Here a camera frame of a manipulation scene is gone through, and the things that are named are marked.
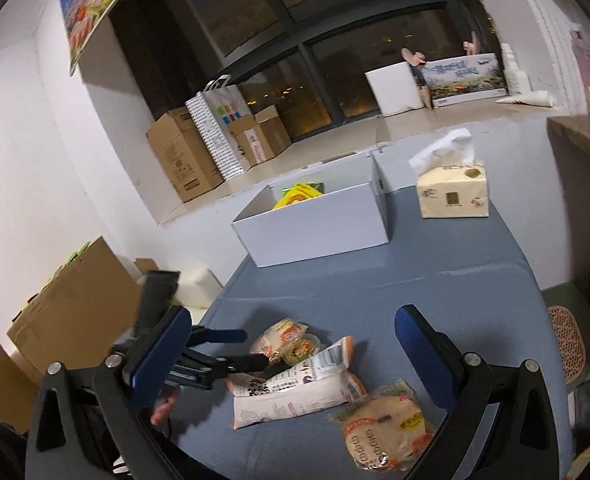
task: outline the gray-blue table surface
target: gray-blue table surface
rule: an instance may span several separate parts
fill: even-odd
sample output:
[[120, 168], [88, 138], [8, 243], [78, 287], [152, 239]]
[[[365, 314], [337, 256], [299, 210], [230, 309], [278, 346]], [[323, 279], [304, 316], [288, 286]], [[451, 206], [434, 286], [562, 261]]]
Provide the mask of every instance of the gray-blue table surface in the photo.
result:
[[[204, 316], [210, 328], [243, 328], [247, 344], [206, 345], [209, 354], [243, 353], [286, 316], [329, 344], [354, 337], [351, 370], [369, 390], [406, 380], [429, 420], [444, 411], [422, 387], [393, 329], [396, 310], [413, 303], [462, 352], [490, 364], [540, 363], [555, 413], [560, 476], [572, 460], [562, 361], [533, 273], [501, 216], [422, 219], [414, 187], [387, 195], [391, 241], [379, 247], [258, 269], [246, 258]], [[302, 225], [304, 235], [315, 229]], [[233, 399], [223, 381], [210, 392], [185, 388], [172, 417], [173, 439], [188, 454], [232, 480], [370, 478], [355, 468], [331, 410], [232, 430]], [[472, 469], [494, 409], [455, 478]], [[401, 472], [387, 474], [399, 478]]]

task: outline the screw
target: screw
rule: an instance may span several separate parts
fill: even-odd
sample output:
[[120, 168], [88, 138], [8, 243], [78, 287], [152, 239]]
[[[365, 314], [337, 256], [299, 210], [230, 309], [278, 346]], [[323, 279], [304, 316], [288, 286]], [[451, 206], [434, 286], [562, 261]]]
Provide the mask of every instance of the screw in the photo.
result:
[[106, 366], [108, 368], [117, 367], [121, 364], [121, 355], [119, 355], [119, 354], [109, 355], [106, 358], [106, 360], [104, 361], [104, 363], [106, 363]]
[[534, 359], [526, 359], [526, 370], [529, 372], [537, 372], [539, 370], [539, 364]]
[[54, 363], [49, 364], [48, 368], [46, 368], [46, 371], [48, 372], [49, 375], [55, 375], [60, 370], [61, 370], [61, 363], [58, 361], [55, 361]]
[[469, 366], [479, 366], [482, 363], [482, 358], [475, 352], [469, 352], [464, 355], [464, 361], [466, 361], [466, 364]]

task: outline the tissue pack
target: tissue pack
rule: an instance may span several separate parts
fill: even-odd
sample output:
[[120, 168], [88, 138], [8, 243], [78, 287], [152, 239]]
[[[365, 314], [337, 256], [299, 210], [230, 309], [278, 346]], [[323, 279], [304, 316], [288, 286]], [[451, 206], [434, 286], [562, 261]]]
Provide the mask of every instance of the tissue pack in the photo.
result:
[[481, 163], [441, 166], [417, 178], [417, 195], [424, 218], [488, 216], [488, 185]]

